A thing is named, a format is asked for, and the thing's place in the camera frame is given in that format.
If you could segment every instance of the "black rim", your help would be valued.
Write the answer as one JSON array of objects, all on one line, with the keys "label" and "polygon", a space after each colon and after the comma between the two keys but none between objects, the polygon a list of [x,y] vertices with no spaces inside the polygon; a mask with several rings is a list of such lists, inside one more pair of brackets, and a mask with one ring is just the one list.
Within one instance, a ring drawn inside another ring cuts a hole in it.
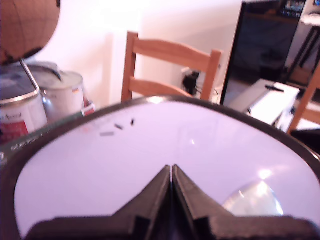
[{"label": "black rim", "polygon": [[[181,102],[197,105],[206,109],[213,110],[215,112],[221,113],[233,119],[236,119],[242,123],[250,125],[251,127],[271,136],[272,138],[283,143],[285,146],[294,151],[299,155],[313,170],[318,178],[320,184],[320,162],[315,158],[308,149],[299,144],[293,137],[288,134],[270,126],[266,123],[247,116],[243,113],[237,112],[227,107],[223,107],[216,104],[211,104],[207,101],[202,101],[195,98],[181,97],[181,96],[162,96],[162,102]],[[3,239],[19,240],[21,239],[18,231],[18,226],[16,222],[15,215],[15,188],[21,171],[27,162],[35,155],[40,149],[46,146],[51,141],[57,139],[58,137],[66,134],[67,132],[79,127],[85,123],[88,123],[96,118],[102,117],[104,115],[142,104],[150,104],[150,97],[144,97],[128,101],[125,103],[120,103],[111,107],[104,108],[97,111],[91,115],[83,118],[79,118],[76,121],[66,123],[57,127],[55,130],[49,132],[48,134],[42,136],[35,142],[27,145],[23,150],[19,151],[10,159],[4,166],[0,169],[0,180],[1,180],[1,198],[0,198],[0,233]]]}]

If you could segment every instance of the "paint can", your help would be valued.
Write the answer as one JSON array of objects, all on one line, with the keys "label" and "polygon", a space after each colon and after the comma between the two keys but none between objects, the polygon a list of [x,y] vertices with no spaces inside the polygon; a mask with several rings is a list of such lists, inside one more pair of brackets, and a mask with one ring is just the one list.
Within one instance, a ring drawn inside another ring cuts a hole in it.
[{"label": "paint can", "polygon": [[42,101],[49,122],[63,119],[81,112],[84,108],[83,78],[72,71],[33,71],[42,95]]},{"label": "paint can", "polygon": [[23,68],[1,67],[0,144],[32,133],[47,124],[39,87]]}]

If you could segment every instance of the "white surface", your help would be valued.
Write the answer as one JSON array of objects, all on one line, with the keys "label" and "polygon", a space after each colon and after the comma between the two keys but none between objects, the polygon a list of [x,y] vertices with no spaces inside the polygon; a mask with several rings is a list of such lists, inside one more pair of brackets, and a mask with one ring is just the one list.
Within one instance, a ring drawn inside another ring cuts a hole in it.
[{"label": "white surface", "polygon": [[[105,132],[114,135],[100,136]],[[263,179],[285,215],[320,226],[318,179],[295,152],[220,113],[167,102],[102,116],[42,148],[26,164],[15,188],[20,234],[55,217],[111,215],[166,164],[178,164],[220,204]]]},{"label": "white surface", "polygon": [[284,110],[292,108],[299,94],[299,89],[292,86],[278,82],[274,86],[284,92],[270,91],[250,108],[253,118],[269,125],[272,125]]},{"label": "white surface", "polygon": [[315,13],[311,15],[304,15],[301,18],[301,22],[308,26],[320,27],[320,15]]}]

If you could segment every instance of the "wooden chair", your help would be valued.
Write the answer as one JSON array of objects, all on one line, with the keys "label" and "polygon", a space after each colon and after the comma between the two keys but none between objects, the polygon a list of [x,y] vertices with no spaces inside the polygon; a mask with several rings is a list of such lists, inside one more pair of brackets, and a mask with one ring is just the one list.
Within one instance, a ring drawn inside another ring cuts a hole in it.
[{"label": "wooden chair", "polygon": [[192,97],[187,92],[175,86],[136,79],[135,67],[137,54],[206,72],[200,98],[209,100],[219,65],[220,51],[212,50],[211,55],[209,55],[179,43],[154,39],[142,40],[139,39],[138,33],[128,32],[121,96],[122,102],[131,100],[133,92],[144,96],[168,94]]},{"label": "wooden chair", "polygon": [[301,102],[295,111],[293,120],[287,131],[289,134],[291,134],[291,132],[297,128],[301,118],[320,124],[320,112],[307,109],[307,105],[317,89],[320,89],[320,64],[317,66],[309,86],[305,90]]}]

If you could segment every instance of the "red label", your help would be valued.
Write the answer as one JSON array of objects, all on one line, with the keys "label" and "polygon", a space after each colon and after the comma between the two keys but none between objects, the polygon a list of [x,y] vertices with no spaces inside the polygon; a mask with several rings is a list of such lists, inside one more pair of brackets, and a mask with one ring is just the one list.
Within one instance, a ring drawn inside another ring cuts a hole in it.
[{"label": "red label", "polygon": [[12,141],[13,139],[27,135],[28,130],[24,121],[13,122],[13,123],[1,123],[0,124],[1,135],[0,144],[5,144]]}]

